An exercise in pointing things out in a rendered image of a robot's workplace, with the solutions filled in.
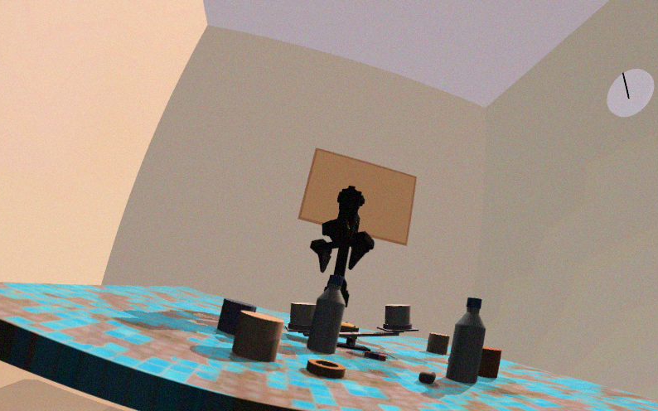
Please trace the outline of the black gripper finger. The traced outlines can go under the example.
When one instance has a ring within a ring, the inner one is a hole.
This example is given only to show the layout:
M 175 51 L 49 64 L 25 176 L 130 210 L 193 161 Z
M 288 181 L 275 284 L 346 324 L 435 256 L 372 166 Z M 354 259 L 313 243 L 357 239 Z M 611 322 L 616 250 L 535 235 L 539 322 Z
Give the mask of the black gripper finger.
M 319 264 L 320 264 L 320 271 L 321 271 L 321 273 L 324 273 L 326 268 L 327 268 L 327 265 L 329 263 L 329 260 L 330 260 L 331 256 L 325 250 L 323 250 L 320 246 L 319 247 L 314 247 L 312 249 L 318 255 Z
M 349 261 L 349 270 L 352 270 L 366 252 L 369 252 L 360 240 L 351 241 L 351 256 Z

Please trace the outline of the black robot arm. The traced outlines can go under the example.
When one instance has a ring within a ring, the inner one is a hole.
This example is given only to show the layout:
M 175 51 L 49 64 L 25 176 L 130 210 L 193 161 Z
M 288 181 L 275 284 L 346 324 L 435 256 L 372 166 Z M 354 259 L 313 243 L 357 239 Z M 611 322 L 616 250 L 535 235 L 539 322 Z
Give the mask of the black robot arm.
M 355 186 L 349 186 L 348 188 L 342 189 L 342 191 L 339 192 L 339 195 L 337 197 L 337 202 L 339 203 L 339 214 L 337 219 L 329 220 L 328 222 L 322 224 L 322 235 L 333 237 L 331 238 L 332 241 L 336 241 L 334 237 L 337 237 L 339 235 L 344 234 L 344 236 L 347 237 L 350 236 L 350 227 L 346 219 L 352 220 L 356 224 L 355 229 L 357 230 L 358 233 L 359 224 L 360 224 L 360 217 L 358 215 L 358 210 L 360 209 L 360 206 L 363 206 L 363 204 L 365 204 L 365 198 L 361 194 L 362 192 L 357 191 L 355 188 L 356 188 Z M 345 280 L 346 264 L 349 254 L 349 248 L 338 249 L 338 254 L 336 257 L 336 266 L 334 271 L 334 275 L 339 277 L 344 277 L 343 284 L 341 287 L 341 294 L 343 296 L 343 300 L 345 300 L 344 301 L 346 304 L 345 307 L 347 307 L 348 298 L 349 298 L 349 294 L 347 292 L 348 290 L 346 290 L 347 282 Z

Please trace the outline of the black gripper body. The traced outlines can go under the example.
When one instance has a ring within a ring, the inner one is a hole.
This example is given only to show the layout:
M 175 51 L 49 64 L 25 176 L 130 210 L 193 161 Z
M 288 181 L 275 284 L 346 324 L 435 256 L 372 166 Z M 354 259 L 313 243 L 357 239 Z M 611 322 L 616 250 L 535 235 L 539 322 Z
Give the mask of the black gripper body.
M 339 248 L 343 249 L 343 248 L 351 247 L 351 241 L 354 240 L 360 240 L 366 247 L 368 247 L 368 249 L 373 249 L 374 240 L 369 236 L 369 234 L 366 231 L 357 233 L 357 230 L 355 229 L 356 224 L 352 220 L 348 220 L 348 219 L 346 220 L 350 227 L 349 237 L 344 236 L 344 234 L 339 235 L 337 237 L 334 237 L 336 241 L 332 241 L 328 243 L 324 239 L 313 240 L 311 242 L 310 249 L 313 251 L 312 248 L 320 246 L 329 255 L 331 255 L 333 249 L 339 249 Z

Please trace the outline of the dark grey bottle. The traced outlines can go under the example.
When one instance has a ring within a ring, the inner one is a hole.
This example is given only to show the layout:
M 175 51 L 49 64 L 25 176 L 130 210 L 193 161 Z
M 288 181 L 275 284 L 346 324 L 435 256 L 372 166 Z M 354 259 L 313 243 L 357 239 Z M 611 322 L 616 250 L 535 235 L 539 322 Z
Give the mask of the dark grey bottle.
M 477 382 L 486 327 L 480 317 L 482 299 L 467 298 L 467 312 L 455 324 L 446 377 L 462 383 Z
M 307 348 L 312 351 L 335 353 L 346 305 L 341 294 L 343 279 L 344 277 L 330 275 L 328 289 L 316 300 L 307 342 Z

